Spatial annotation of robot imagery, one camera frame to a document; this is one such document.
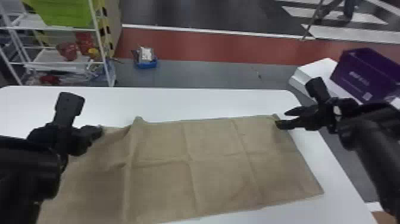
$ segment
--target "floor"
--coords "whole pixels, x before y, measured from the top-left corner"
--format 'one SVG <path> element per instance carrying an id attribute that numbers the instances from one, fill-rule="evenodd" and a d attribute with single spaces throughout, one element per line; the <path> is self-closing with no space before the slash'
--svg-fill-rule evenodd
<path id="1" fill-rule="evenodd" d="M 160 60 L 153 70 L 136 69 L 130 59 L 118 64 L 117 86 L 159 88 L 286 89 L 303 105 L 313 102 L 288 85 L 297 66 L 215 63 L 202 61 Z M 337 136 L 320 131 L 350 180 L 366 202 L 377 201 L 377 195 L 358 157 L 345 150 Z"/>
<path id="2" fill-rule="evenodd" d="M 298 38 L 320 0 L 122 0 L 125 27 L 218 30 Z M 381 0 L 361 0 L 349 23 L 343 4 L 310 30 L 317 39 L 400 43 L 400 9 Z"/>

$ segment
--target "blue container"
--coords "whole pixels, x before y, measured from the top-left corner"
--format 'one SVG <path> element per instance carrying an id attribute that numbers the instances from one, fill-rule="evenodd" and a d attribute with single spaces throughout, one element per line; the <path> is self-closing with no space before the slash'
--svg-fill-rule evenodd
<path id="1" fill-rule="evenodd" d="M 370 48 L 344 51 L 332 81 L 361 102 L 381 101 L 397 95 L 400 65 Z"/>
<path id="2" fill-rule="evenodd" d="M 139 69 L 154 69 L 157 67 L 157 57 L 154 60 L 150 61 L 149 63 L 138 63 L 136 62 L 136 66 Z"/>

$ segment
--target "white wire shelf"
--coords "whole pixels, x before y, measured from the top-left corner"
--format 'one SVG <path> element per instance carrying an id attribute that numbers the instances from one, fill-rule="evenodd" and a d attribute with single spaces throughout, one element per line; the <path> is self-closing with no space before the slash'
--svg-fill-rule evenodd
<path id="1" fill-rule="evenodd" d="M 57 50 L 45 48 L 38 53 L 32 62 L 20 62 L 10 64 L 23 64 L 27 69 L 37 71 L 68 71 L 75 73 L 85 73 L 86 68 L 91 64 L 103 64 L 103 62 L 93 62 L 89 56 L 77 52 L 77 58 L 74 61 L 66 61 Z"/>
<path id="2" fill-rule="evenodd" d="M 68 26 L 48 26 L 38 14 L 24 13 L 20 14 L 11 22 L 11 26 L 2 27 L 2 29 L 14 30 L 60 30 L 60 31 L 85 31 L 95 32 L 95 29 L 81 29 Z"/>

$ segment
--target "burlap cloth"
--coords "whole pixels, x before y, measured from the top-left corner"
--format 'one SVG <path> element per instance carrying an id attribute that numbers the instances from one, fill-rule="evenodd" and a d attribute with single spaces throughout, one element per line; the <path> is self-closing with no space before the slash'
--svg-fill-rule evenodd
<path id="1" fill-rule="evenodd" d="M 106 128 L 72 158 L 40 224 L 160 223 L 323 193 L 273 116 Z"/>

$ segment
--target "black robotic arm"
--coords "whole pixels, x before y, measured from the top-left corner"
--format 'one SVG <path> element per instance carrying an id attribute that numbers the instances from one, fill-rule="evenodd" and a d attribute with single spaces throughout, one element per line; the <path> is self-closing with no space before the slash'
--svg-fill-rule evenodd
<path id="1" fill-rule="evenodd" d="M 327 127 L 338 134 L 344 148 L 359 156 L 383 209 L 400 223 L 400 111 L 386 102 L 358 105 L 354 99 L 332 98 L 320 77 L 311 79 L 306 89 L 317 104 L 287 111 L 285 115 L 298 117 L 279 120 L 276 126 Z"/>

